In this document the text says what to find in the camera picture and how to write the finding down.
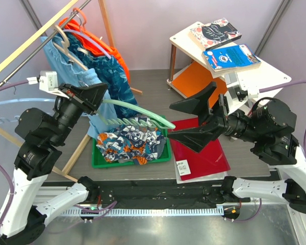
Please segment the light blue hanger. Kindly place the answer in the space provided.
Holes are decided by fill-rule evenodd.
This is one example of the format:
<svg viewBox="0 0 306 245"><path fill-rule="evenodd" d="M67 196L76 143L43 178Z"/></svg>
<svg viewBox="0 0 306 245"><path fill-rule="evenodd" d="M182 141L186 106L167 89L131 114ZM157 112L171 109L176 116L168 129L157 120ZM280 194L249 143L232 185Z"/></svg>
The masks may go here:
<svg viewBox="0 0 306 245"><path fill-rule="evenodd" d="M28 108L39 108L53 113L55 96L39 90L37 83L26 80L7 83L0 87L0 125L17 122Z"/></svg>

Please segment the orange teal cartoon shorts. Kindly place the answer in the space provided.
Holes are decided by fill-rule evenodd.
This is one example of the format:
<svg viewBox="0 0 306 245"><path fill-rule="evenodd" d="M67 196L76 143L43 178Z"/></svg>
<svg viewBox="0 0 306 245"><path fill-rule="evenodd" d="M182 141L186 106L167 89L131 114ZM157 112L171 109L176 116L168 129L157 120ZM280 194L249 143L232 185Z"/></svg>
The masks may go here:
<svg viewBox="0 0 306 245"><path fill-rule="evenodd" d="M166 143L159 128L129 125L98 134L95 146L108 164L145 165L162 156Z"/></svg>

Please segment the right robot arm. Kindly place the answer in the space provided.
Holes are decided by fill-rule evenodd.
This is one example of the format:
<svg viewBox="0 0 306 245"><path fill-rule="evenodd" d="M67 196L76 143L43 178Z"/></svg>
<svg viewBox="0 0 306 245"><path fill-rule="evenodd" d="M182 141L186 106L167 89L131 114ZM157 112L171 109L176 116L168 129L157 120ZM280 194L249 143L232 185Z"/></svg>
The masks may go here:
<svg viewBox="0 0 306 245"><path fill-rule="evenodd" d="M258 198L289 205L306 214L306 144L293 136L297 116L279 99L266 98L266 105L254 104L250 115L233 110L221 94L210 106L209 98L216 89L212 82L199 93L172 103L170 109L196 115L198 126L169 133L195 152L201 152L220 135L253 143L250 151L270 167L288 175L286 180L256 181L227 176L220 187L207 194L209 202L222 204Z"/></svg>

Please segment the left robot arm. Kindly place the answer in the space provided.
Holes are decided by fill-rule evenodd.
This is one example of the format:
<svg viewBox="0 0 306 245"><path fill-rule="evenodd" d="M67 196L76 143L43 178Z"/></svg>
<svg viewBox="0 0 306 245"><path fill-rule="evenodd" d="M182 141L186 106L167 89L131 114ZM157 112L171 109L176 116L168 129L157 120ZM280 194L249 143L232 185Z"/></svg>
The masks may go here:
<svg viewBox="0 0 306 245"><path fill-rule="evenodd" d="M0 244L30 244L46 226L68 208L94 203L99 186L88 177L79 178L68 190L50 201L35 205L38 190L52 172L72 128L83 113L94 114L103 101L107 85L85 87L62 84L54 115L38 108L26 109L15 132L24 140L14 161L13 179L0 210Z"/></svg>

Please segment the mint green hanger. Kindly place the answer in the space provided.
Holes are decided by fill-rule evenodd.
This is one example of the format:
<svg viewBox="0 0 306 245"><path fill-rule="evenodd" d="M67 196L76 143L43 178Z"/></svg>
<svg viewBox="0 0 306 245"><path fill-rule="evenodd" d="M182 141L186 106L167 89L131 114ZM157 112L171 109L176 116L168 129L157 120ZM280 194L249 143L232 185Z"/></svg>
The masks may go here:
<svg viewBox="0 0 306 245"><path fill-rule="evenodd" d="M141 114L145 114L146 116L156 120L159 123L162 123L164 126L166 126L167 129L175 129L175 125L171 122L169 122L168 120L164 119L163 117L148 111L144 108L141 108L139 106L127 103L127 102L122 102L122 101L118 101L118 100L103 100L102 103L106 103L106 104L113 104L113 105L117 105L117 106L122 106L122 107L126 107L128 109L132 109L134 111L137 111Z"/></svg>

